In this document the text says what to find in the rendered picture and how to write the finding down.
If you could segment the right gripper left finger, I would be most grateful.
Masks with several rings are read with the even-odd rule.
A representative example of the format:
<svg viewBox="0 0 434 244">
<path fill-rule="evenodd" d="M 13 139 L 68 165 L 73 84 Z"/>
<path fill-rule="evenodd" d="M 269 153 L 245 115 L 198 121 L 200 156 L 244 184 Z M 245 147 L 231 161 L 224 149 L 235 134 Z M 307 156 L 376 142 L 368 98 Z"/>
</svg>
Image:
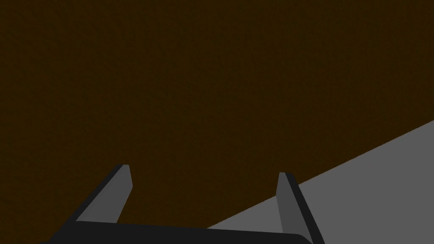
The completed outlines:
<svg viewBox="0 0 434 244">
<path fill-rule="evenodd" d="M 116 223 L 133 188 L 129 165 L 118 164 L 67 220 Z"/>
</svg>

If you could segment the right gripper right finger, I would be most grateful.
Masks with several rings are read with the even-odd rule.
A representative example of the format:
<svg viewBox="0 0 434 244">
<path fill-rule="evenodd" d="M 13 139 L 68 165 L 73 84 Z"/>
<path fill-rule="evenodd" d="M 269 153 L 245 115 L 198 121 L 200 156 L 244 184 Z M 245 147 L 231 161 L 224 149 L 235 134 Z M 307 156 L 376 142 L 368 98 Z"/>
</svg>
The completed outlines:
<svg viewBox="0 0 434 244">
<path fill-rule="evenodd" d="M 325 244 L 299 184 L 291 173 L 279 173 L 276 199 L 284 233 L 302 236 L 310 244 Z"/>
</svg>

